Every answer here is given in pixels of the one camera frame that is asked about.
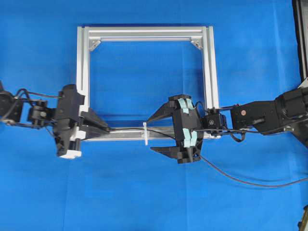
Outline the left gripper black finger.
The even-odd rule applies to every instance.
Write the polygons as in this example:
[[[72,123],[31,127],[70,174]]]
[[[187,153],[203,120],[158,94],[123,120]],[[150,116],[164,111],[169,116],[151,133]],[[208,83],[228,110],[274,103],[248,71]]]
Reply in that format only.
[[[91,108],[88,108],[87,112],[81,112],[82,125],[90,126],[93,128],[99,128],[102,130],[108,130],[108,124],[102,120]]]
[[[109,127],[96,128],[92,126],[81,126],[80,130],[86,133],[85,138],[82,138],[81,140],[89,140],[92,138],[97,138],[102,135],[109,134],[111,132],[111,129]]]

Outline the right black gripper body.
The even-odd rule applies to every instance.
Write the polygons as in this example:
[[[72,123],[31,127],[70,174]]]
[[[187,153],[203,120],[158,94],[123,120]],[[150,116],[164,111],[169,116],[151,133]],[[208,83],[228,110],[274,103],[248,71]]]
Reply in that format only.
[[[171,96],[169,102],[173,106],[171,115],[177,145],[171,153],[179,164],[200,161],[204,134],[200,131],[202,128],[200,115],[191,96]]]

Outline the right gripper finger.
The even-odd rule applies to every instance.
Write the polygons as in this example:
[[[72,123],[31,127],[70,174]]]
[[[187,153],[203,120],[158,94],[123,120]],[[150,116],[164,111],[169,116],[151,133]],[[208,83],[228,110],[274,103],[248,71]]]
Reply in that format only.
[[[168,101],[167,103],[163,104],[153,115],[150,116],[150,118],[147,120],[147,123],[171,117],[175,109],[175,101]]]
[[[172,147],[151,147],[151,150],[163,154],[169,158],[178,159],[178,152],[180,151],[180,147],[172,146]]]

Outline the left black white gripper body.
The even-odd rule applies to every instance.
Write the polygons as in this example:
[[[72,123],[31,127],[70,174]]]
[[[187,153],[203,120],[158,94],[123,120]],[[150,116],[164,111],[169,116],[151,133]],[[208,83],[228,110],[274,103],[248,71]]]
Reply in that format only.
[[[66,85],[59,92],[55,109],[53,135],[57,148],[57,156],[75,159],[81,156],[80,138],[72,138],[76,132],[79,118],[79,107],[84,103],[84,96],[79,94],[74,84]]]

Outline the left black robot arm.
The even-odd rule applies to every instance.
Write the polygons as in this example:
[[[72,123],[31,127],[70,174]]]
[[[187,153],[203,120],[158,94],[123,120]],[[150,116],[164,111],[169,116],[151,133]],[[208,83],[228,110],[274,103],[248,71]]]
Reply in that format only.
[[[111,128],[91,109],[83,109],[85,96],[74,84],[65,85],[55,98],[56,108],[47,100],[31,99],[32,93],[19,89],[16,94],[0,89],[0,120],[8,126],[32,129],[52,127],[57,156],[74,159],[81,156],[81,142],[109,134]]]

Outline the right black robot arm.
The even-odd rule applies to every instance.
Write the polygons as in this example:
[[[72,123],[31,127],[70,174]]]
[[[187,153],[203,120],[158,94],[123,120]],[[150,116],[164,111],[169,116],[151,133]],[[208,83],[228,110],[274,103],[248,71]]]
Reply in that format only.
[[[242,142],[248,132],[271,135],[290,131],[302,144],[308,144],[308,89],[287,91],[272,101],[254,101],[244,105],[208,108],[200,116],[189,95],[169,97],[148,120],[171,117],[176,146],[154,147],[153,151],[179,164],[201,160],[204,134],[230,135]]]

